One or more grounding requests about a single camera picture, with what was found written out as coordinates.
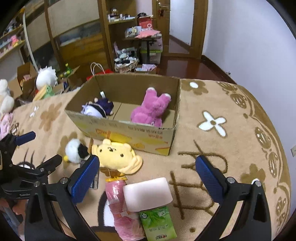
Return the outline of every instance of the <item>green tissue pack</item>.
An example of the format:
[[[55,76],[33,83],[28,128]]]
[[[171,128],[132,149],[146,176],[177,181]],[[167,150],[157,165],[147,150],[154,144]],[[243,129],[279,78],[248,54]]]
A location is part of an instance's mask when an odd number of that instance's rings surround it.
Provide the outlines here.
[[[163,241],[177,237],[167,206],[140,211],[148,241]]]

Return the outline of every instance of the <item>metal screw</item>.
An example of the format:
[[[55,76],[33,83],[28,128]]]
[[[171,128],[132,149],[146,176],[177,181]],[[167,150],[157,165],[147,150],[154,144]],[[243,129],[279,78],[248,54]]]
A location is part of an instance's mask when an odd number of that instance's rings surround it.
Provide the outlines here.
[[[67,183],[67,181],[68,181],[68,178],[63,177],[63,178],[60,180],[60,183],[61,183],[61,184],[65,184],[65,183]]]
[[[262,186],[261,182],[259,182],[259,181],[255,181],[255,185],[256,185],[257,187],[261,187],[261,186]]]
[[[228,177],[228,178],[227,178],[227,181],[228,181],[229,183],[235,183],[235,179],[234,179],[233,177]]]
[[[34,187],[38,187],[40,185],[39,181],[34,182]]]

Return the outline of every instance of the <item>wooden floor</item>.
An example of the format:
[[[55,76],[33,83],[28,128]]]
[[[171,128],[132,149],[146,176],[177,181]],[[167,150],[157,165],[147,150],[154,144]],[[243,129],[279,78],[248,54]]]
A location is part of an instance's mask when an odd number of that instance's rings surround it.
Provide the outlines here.
[[[161,56],[158,68],[158,74],[161,75],[228,82],[212,66],[207,66],[201,60],[193,58]]]
[[[170,53],[184,53],[184,54],[189,54],[189,52],[183,48],[181,45],[179,45],[177,42],[175,42],[172,38],[169,40],[169,47],[168,51]]]

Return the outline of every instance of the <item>purple plush toy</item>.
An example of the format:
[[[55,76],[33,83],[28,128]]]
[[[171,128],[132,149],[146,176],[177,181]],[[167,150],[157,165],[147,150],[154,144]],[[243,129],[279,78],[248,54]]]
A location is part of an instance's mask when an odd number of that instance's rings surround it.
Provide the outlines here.
[[[171,97],[169,94],[165,93],[157,97],[156,90],[153,87],[149,87],[146,90],[142,105],[132,111],[131,121],[161,127],[161,116],[170,101]]]
[[[108,115],[113,115],[113,107],[113,102],[109,101],[108,98],[94,98],[94,103],[90,101],[82,106],[81,114],[97,118],[108,118]]]
[[[106,112],[106,115],[113,115],[112,109],[114,107],[114,104],[112,101],[109,101],[108,98],[102,98],[102,99],[94,98],[94,102],[102,106],[102,108]]]

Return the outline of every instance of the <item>small table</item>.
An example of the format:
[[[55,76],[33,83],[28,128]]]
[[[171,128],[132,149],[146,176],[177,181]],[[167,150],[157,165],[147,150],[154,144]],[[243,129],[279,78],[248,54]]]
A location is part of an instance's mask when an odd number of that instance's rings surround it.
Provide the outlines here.
[[[123,40],[129,40],[129,41],[134,41],[134,40],[141,40],[141,41],[146,41],[147,44],[147,63],[150,63],[150,42],[154,42],[157,39],[161,39],[161,36],[157,36],[157,37],[147,37],[147,38],[143,38],[143,39],[138,39],[138,38],[133,38],[133,37],[127,37],[124,38]]]

